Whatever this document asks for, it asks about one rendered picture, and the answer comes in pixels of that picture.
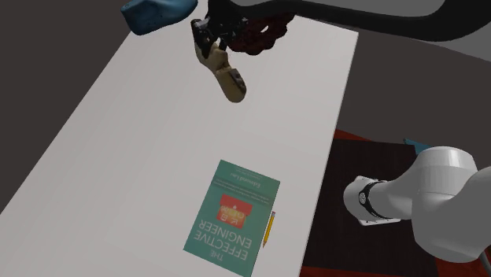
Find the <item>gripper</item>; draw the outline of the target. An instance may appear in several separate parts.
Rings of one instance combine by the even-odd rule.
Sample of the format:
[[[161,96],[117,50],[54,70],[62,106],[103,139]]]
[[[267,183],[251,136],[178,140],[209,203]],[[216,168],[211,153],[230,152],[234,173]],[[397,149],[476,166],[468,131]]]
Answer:
[[[226,51],[229,41],[235,39],[249,23],[249,19],[226,7],[209,7],[205,19],[190,22],[194,42],[203,58],[208,58],[216,39],[219,49]]]

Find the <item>beige elongated figure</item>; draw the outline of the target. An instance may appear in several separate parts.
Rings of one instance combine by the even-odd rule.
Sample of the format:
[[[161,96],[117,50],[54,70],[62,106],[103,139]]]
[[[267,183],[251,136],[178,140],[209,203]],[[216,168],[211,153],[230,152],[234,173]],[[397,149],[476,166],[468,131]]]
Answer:
[[[207,58],[197,44],[194,49],[199,62],[215,76],[225,97],[233,103],[241,102],[246,96],[246,83],[240,72],[230,65],[227,52],[216,43],[212,44]]]

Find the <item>blue rounded object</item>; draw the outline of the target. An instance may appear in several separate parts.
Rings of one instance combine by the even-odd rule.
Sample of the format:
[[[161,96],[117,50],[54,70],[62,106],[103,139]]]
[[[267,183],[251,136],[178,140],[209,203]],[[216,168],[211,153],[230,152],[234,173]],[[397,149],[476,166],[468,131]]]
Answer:
[[[146,35],[186,19],[198,0],[130,0],[120,11],[130,30]]]

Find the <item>teal book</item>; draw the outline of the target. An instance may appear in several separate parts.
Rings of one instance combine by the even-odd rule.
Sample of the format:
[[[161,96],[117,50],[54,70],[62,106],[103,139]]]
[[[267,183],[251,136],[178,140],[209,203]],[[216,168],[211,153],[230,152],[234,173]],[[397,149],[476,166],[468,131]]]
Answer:
[[[251,277],[280,182],[221,160],[183,250]]]

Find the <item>yellow pencil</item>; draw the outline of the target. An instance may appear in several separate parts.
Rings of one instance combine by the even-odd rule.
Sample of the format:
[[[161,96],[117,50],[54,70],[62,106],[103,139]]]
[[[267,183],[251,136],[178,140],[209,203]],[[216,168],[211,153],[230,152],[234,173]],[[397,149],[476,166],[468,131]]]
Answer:
[[[264,232],[264,238],[262,241],[262,248],[264,248],[268,242],[268,238],[269,238],[269,235],[271,232],[271,227],[272,227],[272,224],[274,222],[274,219],[275,219],[275,211],[271,211],[271,215],[269,217],[268,224],[267,224],[266,230]]]

